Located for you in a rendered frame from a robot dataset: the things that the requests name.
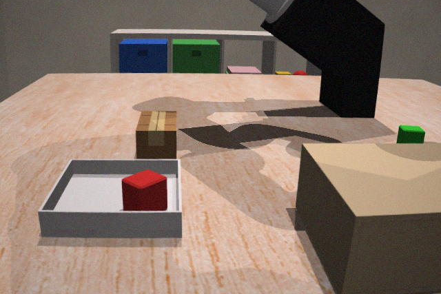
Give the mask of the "red block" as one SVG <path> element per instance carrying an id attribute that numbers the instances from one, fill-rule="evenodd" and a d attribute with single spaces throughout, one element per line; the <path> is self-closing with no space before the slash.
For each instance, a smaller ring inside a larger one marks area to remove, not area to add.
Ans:
<path id="1" fill-rule="evenodd" d="M 122 179 L 124 211 L 167 209 L 167 177 L 149 169 Z"/>

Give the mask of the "green block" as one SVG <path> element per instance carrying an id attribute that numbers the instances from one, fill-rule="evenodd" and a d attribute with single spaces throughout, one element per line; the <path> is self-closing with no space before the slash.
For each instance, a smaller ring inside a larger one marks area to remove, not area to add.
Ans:
<path id="1" fill-rule="evenodd" d="M 396 143 L 424 143 L 425 131 L 419 126 L 400 125 Z"/>

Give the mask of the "brown cardboard box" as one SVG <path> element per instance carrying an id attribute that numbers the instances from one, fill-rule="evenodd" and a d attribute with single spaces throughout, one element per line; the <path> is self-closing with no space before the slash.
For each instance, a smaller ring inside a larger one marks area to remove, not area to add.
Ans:
<path id="1" fill-rule="evenodd" d="M 176 111 L 142 111 L 136 159 L 176 159 Z"/>

